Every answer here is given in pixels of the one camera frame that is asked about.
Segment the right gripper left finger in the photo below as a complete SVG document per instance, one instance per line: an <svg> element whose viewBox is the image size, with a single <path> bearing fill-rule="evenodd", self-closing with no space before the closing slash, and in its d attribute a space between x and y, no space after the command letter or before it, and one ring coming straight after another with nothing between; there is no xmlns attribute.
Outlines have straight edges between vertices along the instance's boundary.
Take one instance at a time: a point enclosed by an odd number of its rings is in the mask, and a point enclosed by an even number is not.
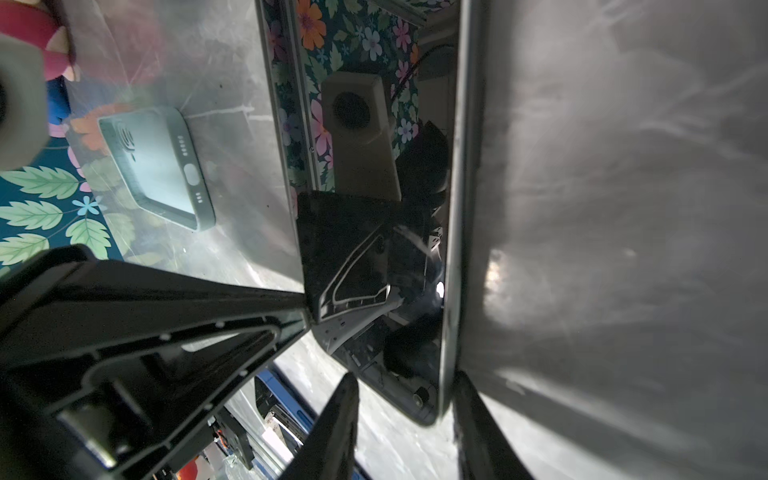
<svg viewBox="0 0 768 480"><path fill-rule="evenodd" d="M359 383L349 372L342 377L306 442L279 479L352 479L358 413Z"/></svg>

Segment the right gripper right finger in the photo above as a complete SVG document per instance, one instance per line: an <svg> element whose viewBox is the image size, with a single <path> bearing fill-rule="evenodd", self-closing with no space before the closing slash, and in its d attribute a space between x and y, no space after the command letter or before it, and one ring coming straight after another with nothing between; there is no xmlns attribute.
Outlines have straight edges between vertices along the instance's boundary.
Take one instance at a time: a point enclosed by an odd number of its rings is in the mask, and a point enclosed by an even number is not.
<svg viewBox="0 0 768 480"><path fill-rule="evenodd" d="M463 371L456 373L452 404L461 479L534 479Z"/></svg>

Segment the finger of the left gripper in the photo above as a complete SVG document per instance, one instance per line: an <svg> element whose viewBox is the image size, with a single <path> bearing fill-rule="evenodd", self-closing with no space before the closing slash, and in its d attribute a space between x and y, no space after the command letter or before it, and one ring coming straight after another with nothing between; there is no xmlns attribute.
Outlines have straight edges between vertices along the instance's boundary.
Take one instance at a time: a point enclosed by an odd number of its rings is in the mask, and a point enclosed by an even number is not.
<svg viewBox="0 0 768 480"><path fill-rule="evenodd" d="M149 479L309 324L300 293L48 250L1 280L1 474Z"/></svg>

